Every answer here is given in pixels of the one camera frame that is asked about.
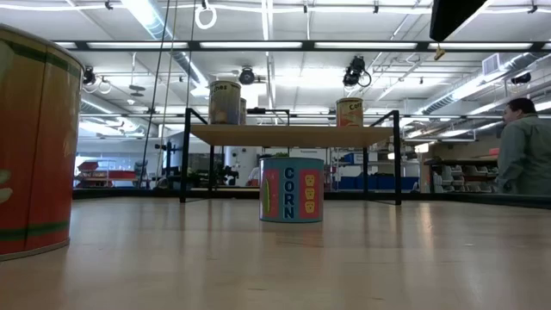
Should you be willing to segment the black stand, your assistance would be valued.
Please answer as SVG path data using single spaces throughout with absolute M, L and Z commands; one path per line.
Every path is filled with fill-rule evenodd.
M 158 169 L 154 181 L 157 189 L 174 189 L 174 183 L 180 181 L 181 167 L 174 165 L 172 159 L 180 148 L 173 145 L 170 141 L 165 144 L 156 144 L 155 148 L 160 151 L 158 159 Z

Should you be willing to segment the blue storage bins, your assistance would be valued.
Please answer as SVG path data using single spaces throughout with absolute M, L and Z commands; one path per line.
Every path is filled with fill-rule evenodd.
M 418 177 L 402 177 L 401 186 L 403 190 L 412 190 L 418 183 Z M 334 189 L 338 190 L 363 190 L 363 174 L 356 177 L 341 177 L 339 181 L 333 184 Z M 395 177 L 392 175 L 369 175 L 369 190 L 394 190 Z

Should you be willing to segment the teal corn can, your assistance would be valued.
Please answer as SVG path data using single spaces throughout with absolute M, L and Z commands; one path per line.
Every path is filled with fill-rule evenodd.
M 278 223 L 323 220 L 324 161 L 271 157 L 259 164 L 259 219 Z

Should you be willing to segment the blue grey peaches can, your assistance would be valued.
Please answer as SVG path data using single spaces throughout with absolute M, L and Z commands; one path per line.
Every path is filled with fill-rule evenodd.
M 231 81 L 210 84 L 208 117 L 210 124 L 238 125 L 241 86 Z

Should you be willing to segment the dark storage rack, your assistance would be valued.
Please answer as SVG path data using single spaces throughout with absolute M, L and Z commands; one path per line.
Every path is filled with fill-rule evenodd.
M 429 169 L 431 194 L 498 192 L 496 159 L 431 158 L 424 165 Z

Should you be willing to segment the white sign board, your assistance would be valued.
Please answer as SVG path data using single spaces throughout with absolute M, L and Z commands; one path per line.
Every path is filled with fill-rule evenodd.
M 290 156 L 293 158 L 319 158 L 319 159 L 325 160 L 326 149 L 325 148 L 321 148 L 321 149 L 292 148 L 290 150 Z

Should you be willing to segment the white air vent grille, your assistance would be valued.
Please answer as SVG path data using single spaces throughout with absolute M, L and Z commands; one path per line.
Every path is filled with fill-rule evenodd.
M 482 73 L 485 77 L 500 71 L 500 54 L 494 53 L 481 62 Z

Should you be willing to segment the wooden shelf board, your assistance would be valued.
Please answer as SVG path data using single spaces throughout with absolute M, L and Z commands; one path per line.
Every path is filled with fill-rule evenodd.
M 211 146 L 369 147 L 393 135 L 390 127 L 302 127 L 192 125 L 190 132 Z

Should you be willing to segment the black table edge rail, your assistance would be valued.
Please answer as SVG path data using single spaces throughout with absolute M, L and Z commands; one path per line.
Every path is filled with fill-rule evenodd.
M 155 189 L 74 189 L 73 200 L 114 198 L 114 197 L 147 197 L 147 198 L 179 198 L 177 190 Z M 208 191 L 205 189 L 192 189 L 186 193 L 189 199 L 258 199 L 258 189 L 218 189 Z M 487 205 L 500 205 L 519 208 L 537 208 L 551 210 L 551 196 L 535 195 L 500 195 L 483 193 L 402 193 L 401 201 L 438 201 L 438 202 L 465 202 Z M 325 200 L 329 201 L 374 201 L 394 202 L 394 193 L 368 192 L 325 192 Z

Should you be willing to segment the black overhead crossbar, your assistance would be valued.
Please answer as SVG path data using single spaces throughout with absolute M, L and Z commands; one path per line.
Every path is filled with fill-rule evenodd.
M 393 40 L 234 40 L 199 41 L 175 40 L 73 40 L 58 43 L 65 49 L 78 52 L 153 52 L 153 51 L 256 51 L 256 52 L 360 52 L 360 53 L 551 53 L 551 41 L 393 41 Z

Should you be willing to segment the wooden shelf with black frame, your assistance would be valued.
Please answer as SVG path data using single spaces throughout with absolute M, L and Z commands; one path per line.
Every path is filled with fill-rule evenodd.
M 201 117 L 195 110 L 192 108 L 186 108 L 184 114 L 184 131 L 183 131 L 183 147 L 182 147 L 182 165 L 181 165 L 181 178 L 180 178 L 180 197 L 179 201 L 181 203 L 186 202 L 186 193 L 190 190 L 187 189 L 188 184 L 188 166 L 189 166 L 189 139 L 193 135 L 190 132 L 192 125 L 210 125 L 208 122 Z M 383 115 L 375 123 L 371 124 L 370 127 L 390 127 L 393 130 L 393 135 L 389 138 L 393 140 L 393 174 L 395 177 L 395 201 L 396 205 L 399 205 L 402 201 L 400 195 L 402 194 L 401 186 L 401 138 L 399 136 L 399 111 L 393 110 L 386 115 Z M 209 151 L 209 167 L 208 167 L 208 182 L 207 190 L 213 191 L 214 188 L 214 148 L 216 146 L 210 146 Z M 363 194 L 366 195 L 369 192 L 368 189 L 368 147 L 360 147 L 363 154 L 363 163 L 362 163 L 362 174 L 363 174 Z

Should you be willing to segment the person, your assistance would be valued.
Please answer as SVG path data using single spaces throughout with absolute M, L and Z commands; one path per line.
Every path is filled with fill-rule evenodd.
M 506 104 L 498 153 L 498 190 L 507 195 L 551 195 L 551 120 L 528 98 Z

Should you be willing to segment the red cart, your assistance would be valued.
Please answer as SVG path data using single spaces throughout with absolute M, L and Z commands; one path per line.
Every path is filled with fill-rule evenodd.
M 90 160 L 82 162 L 74 180 L 80 189 L 113 188 L 117 182 L 136 182 L 133 170 L 117 170 L 114 160 Z

